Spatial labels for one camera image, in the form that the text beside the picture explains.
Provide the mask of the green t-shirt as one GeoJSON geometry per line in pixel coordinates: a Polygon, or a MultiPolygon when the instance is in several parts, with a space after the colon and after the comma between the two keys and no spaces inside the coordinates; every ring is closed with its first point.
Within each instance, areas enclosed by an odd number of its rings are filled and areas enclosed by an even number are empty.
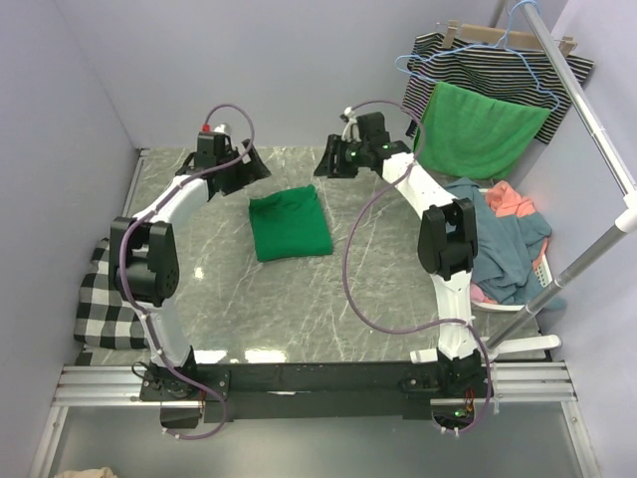
{"type": "Polygon", "coordinates": [[[333,244],[316,188],[291,188],[248,207],[259,262],[331,255],[333,244]]]}

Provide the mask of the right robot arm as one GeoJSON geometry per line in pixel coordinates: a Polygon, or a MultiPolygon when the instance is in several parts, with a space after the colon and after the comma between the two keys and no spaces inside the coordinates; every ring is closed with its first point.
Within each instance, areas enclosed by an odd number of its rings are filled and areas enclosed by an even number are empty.
{"type": "Polygon", "coordinates": [[[341,118],[343,132],[327,137],[315,175],[354,178],[366,167],[396,189],[419,217],[417,256],[433,281],[441,325],[436,348],[414,352],[412,361],[434,364],[433,385],[458,397],[484,375],[471,330],[470,285],[478,253],[474,204],[442,187],[403,141],[391,140],[382,113],[359,116],[347,108],[341,118]]]}

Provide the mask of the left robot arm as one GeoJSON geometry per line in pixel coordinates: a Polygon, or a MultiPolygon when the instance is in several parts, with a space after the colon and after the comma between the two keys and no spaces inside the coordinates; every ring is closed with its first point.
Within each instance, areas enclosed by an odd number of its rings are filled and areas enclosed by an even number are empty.
{"type": "Polygon", "coordinates": [[[270,175],[250,138],[237,147],[221,126],[202,130],[166,189],[146,208],[111,224],[109,283],[135,310],[150,347],[150,368],[175,399],[192,397],[199,386],[194,350],[173,300],[180,280],[175,231],[215,195],[270,175]]]}

